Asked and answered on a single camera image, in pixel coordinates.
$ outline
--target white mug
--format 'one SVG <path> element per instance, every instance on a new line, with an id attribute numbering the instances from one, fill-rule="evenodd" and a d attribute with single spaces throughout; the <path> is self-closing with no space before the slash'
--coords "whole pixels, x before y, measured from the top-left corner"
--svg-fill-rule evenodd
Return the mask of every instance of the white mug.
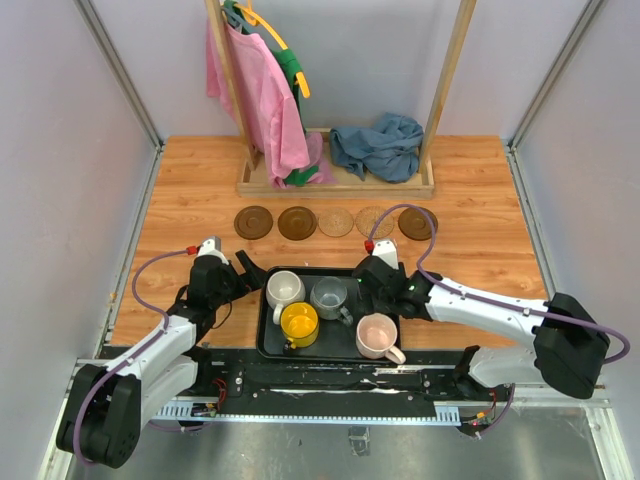
<path id="1" fill-rule="evenodd" d="M 267 302 L 273 308 L 273 323 L 280 325 L 280 317 L 285 307 L 296 302 L 304 302 L 305 289 L 302 280 L 289 270 L 281 270 L 271 275 L 267 282 Z"/>
<path id="2" fill-rule="evenodd" d="M 395 346 L 398 328 L 386 315 L 374 313 L 362 317 L 358 323 L 356 346 L 363 357 L 377 359 L 386 357 L 402 365 L 407 357 Z"/>

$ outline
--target gray mug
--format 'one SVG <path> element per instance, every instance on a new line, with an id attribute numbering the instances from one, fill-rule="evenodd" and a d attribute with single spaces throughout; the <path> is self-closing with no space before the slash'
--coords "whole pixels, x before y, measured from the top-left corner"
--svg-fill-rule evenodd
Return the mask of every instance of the gray mug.
<path id="1" fill-rule="evenodd" d="M 353 324 L 353 316 L 344 306 L 347 287 L 337 277 L 325 277 L 311 290 L 310 303 L 318 317 L 324 320 L 340 320 L 347 327 Z"/>

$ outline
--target coaster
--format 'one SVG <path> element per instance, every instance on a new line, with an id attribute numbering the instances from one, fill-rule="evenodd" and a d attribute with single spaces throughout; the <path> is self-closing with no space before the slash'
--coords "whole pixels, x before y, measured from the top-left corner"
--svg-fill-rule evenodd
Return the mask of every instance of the coaster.
<path id="1" fill-rule="evenodd" d="M 438 219 L 434 213 L 426 208 L 423 208 L 425 212 L 433 220 L 433 224 L 438 231 Z M 431 238 L 431 226 L 424 216 L 414 208 L 407 208 L 398 217 L 398 227 L 400 231 L 404 233 L 411 240 L 429 240 Z"/>
<path id="2" fill-rule="evenodd" d="M 368 237 L 369 233 L 371 233 L 371 229 L 385 211 L 386 209 L 382 207 L 365 207 L 360 210 L 358 215 L 356 215 L 356 227 L 360 233 L 365 237 Z M 373 238 L 376 240 L 384 238 L 388 236 L 392 230 L 393 217 L 391 215 L 387 215 L 387 217 L 378 226 Z"/>
<path id="3" fill-rule="evenodd" d="M 318 227 L 328 237 L 344 237 L 353 228 L 353 217 L 344 208 L 330 208 L 320 214 Z"/>
<path id="4" fill-rule="evenodd" d="M 233 228 L 236 233 L 247 240 L 264 237 L 273 227 L 273 217 L 269 210 L 258 205 L 243 208 L 236 215 Z"/>
<path id="5" fill-rule="evenodd" d="M 316 216 L 305 207 L 287 208 L 278 218 L 278 229 L 289 240 L 309 238 L 317 226 Z"/>

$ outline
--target crumpled blue fabric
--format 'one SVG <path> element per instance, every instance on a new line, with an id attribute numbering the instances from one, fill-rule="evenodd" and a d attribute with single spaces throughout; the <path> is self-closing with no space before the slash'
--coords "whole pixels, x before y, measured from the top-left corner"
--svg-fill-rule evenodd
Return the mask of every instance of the crumpled blue fabric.
<path id="1" fill-rule="evenodd" d="M 419 166 L 422 127 L 411 117 L 385 113 L 373 126 L 337 127 L 329 133 L 333 163 L 364 180 L 365 167 L 390 183 L 409 180 Z"/>

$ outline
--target pink mug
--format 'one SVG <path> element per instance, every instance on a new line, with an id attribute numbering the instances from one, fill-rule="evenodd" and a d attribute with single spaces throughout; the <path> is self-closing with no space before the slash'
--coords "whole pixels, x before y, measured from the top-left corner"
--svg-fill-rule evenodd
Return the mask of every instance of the pink mug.
<path id="1" fill-rule="evenodd" d="M 362 317 L 358 323 L 356 346 L 363 357 L 377 359 L 386 357 L 402 365 L 407 357 L 395 346 L 398 328 L 386 315 L 374 313 Z"/>

